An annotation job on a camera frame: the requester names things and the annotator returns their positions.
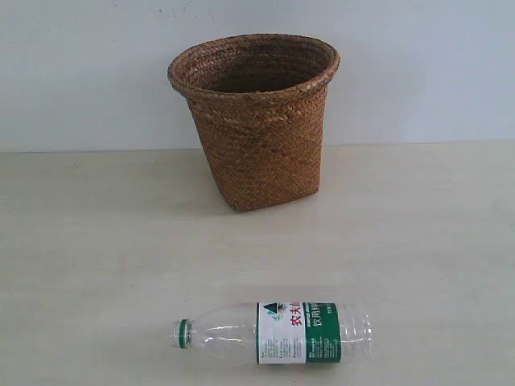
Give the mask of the clear plastic bottle green label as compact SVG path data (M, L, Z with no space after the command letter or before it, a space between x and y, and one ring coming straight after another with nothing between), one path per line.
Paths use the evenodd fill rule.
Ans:
M369 316L334 302L251 302L172 322L171 346L260 365L334 364L369 355Z

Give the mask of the brown woven wicker basket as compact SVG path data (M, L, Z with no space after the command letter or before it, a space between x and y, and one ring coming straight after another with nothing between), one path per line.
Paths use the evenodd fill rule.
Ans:
M167 70L210 171L235 211L319 190L328 85L340 54L312 37L250 34L195 45Z

